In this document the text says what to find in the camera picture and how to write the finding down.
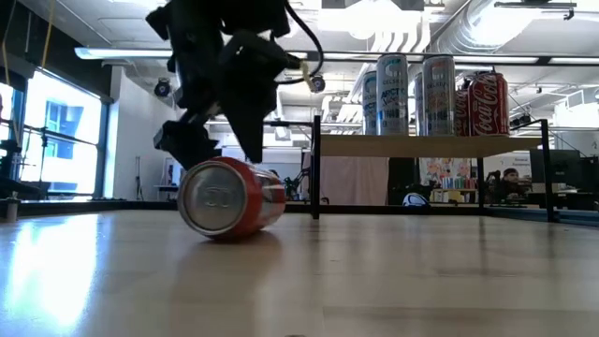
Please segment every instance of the camera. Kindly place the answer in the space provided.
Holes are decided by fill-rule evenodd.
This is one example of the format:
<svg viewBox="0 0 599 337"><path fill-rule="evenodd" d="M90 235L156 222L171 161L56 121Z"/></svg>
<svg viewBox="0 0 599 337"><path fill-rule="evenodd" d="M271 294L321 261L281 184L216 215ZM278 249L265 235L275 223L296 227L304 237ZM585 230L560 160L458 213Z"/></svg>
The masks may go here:
<svg viewBox="0 0 599 337"><path fill-rule="evenodd" d="M327 87L327 83L325 82L325 79L322 78L322 76L320 75L316 75L314 77L311 78L312 84L314 85L314 90L313 93L322 93L323 91L325 91L325 88Z"/></svg>
<svg viewBox="0 0 599 337"><path fill-rule="evenodd" d="M158 97L168 97L168 95L170 95L170 91L170 80L168 78L158 79L158 83L153 88L153 93Z"/></svg>

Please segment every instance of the poster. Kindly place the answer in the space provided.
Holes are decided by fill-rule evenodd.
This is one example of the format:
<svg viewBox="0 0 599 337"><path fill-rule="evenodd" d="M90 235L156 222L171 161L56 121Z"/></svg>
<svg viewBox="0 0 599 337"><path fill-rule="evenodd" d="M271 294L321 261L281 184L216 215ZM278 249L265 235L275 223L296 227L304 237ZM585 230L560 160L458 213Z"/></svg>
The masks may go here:
<svg viewBox="0 0 599 337"><path fill-rule="evenodd" d="M441 182L444 178L470 178L470 158L420 158L420 183Z"/></svg>

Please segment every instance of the coca-cola can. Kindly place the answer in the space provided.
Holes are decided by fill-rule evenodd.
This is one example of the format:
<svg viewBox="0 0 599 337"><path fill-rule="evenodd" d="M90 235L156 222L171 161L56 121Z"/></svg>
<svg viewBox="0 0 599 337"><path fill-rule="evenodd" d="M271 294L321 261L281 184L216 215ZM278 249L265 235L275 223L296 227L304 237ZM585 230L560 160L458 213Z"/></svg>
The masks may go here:
<svg viewBox="0 0 599 337"><path fill-rule="evenodd" d="M455 136L456 70L453 57L433 56L424 61L423 68L427 136Z"/></svg>
<svg viewBox="0 0 599 337"><path fill-rule="evenodd" d="M507 81L497 73L475 77L468 89L472 136L509 136Z"/></svg>
<svg viewBox="0 0 599 337"><path fill-rule="evenodd" d="M388 54L376 61L376 97L378 135L408 136L408 61L405 55Z"/></svg>
<svg viewBox="0 0 599 337"><path fill-rule="evenodd" d="M414 78L414 99L416 101L416 135L427 135L427 121L424 114L424 93L422 88L422 73Z"/></svg>
<svg viewBox="0 0 599 337"><path fill-rule="evenodd" d="M456 92L456 136L470 137L470 109L468 107L468 89Z"/></svg>
<svg viewBox="0 0 599 337"><path fill-rule="evenodd" d="M364 111L364 135L376 135L376 71L364 74L362 109Z"/></svg>

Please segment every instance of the wooden floor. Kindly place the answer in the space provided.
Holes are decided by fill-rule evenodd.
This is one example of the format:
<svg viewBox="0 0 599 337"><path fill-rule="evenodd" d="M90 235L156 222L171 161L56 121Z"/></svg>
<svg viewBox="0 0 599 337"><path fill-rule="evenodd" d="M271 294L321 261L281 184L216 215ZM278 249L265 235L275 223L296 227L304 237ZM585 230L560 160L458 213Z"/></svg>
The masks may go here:
<svg viewBox="0 0 599 337"><path fill-rule="evenodd" d="M285 215L209 242L176 212L0 225L0 336L596 336L599 231Z"/></svg>

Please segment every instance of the window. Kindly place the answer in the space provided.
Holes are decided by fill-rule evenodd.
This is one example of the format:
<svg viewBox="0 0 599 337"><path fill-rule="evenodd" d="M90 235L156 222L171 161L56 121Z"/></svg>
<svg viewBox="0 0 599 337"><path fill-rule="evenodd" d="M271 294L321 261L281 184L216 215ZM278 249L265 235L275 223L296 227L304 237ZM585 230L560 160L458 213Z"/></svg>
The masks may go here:
<svg viewBox="0 0 599 337"><path fill-rule="evenodd" d="M41 176L50 192L93 194L101 115L99 98L36 72L28 83L21 179Z"/></svg>
<svg viewBox="0 0 599 337"><path fill-rule="evenodd" d="M14 95L14 90L0 83L0 96L2 96L2 101L0 101L0 106L2 107L2 119L9 120L12 116L12 97ZM8 139L8 124L0 123L0 140Z"/></svg>

